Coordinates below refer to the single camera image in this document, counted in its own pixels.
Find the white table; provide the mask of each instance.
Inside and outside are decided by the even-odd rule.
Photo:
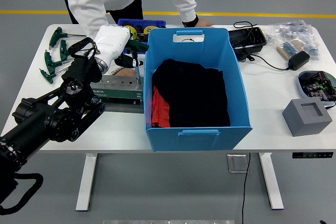
[[[82,34],[82,30],[78,25],[51,25],[47,28],[15,100],[11,114],[15,111],[22,98],[37,98],[61,85],[61,77],[56,77],[54,84],[49,84],[39,72],[39,68],[46,69],[44,52],[49,48],[49,40],[58,26],[62,27],[65,33]],[[233,26],[217,27],[224,27],[228,30],[234,29]],[[267,26],[259,27],[262,30],[267,30],[268,28]],[[328,111],[334,121],[317,135],[292,137],[282,116],[283,110],[292,99],[302,98],[297,84],[297,77],[300,72],[323,70],[336,76],[334,60],[318,31],[314,28],[313,32],[316,34],[319,46],[319,62],[309,62],[297,71],[288,70],[286,72],[274,71],[259,58],[256,58],[254,62],[247,60],[239,63],[253,130],[238,143],[232,152],[259,153],[272,209],[283,209],[271,161],[272,152],[333,152],[336,150],[336,139],[334,137],[336,133],[336,109]],[[68,38],[66,39],[67,45],[72,45],[77,40],[79,38]],[[59,60],[59,57],[56,58],[56,56],[59,56],[58,45],[50,51],[51,55],[55,56],[55,61]],[[270,64],[278,68],[287,67],[287,63],[276,52],[275,47],[265,46],[258,55],[264,57]],[[2,131],[2,135],[16,126],[11,114]],[[143,114],[105,112],[75,142],[65,141],[58,143],[49,141],[39,152],[86,154],[76,207],[78,211],[86,211],[88,210],[98,153],[152,153],[152,149],[145,133]]]

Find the gray cube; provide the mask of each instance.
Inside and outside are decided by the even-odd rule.
[[[330,115],[317,97],[291,100],[282,115],[292,136],[318,134],[332,122]]]

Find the plastic bag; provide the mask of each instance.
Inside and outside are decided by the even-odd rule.
[[[266,34],[267,45],[276,46],[285,59],[288,60],[303,50],[309,54],[310,61],[319,61],[316,36],[312,32],[312,26],[303,20],[270,25]]]

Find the black power adapter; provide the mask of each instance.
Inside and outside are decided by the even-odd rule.
[[[305,51],[301,51],[288,60],[288,67],[292,70],[298,70],[309,61],[309,58],[309,54]]]

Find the table leg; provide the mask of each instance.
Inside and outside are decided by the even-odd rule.
[[[264,172],[264,178],[266,182],[271,208],[274,210],[279,210],[283,209],[283,204],[277,182],[277,177],[275,176],[273,168],[271,154],[272,153],[259,153],[259,157],[262,166],[262,171]]]
[[[96,166],[97,153],[85,153],[86,159],[80,183],[76,211],[87,211],[90,203],[91,187]]]

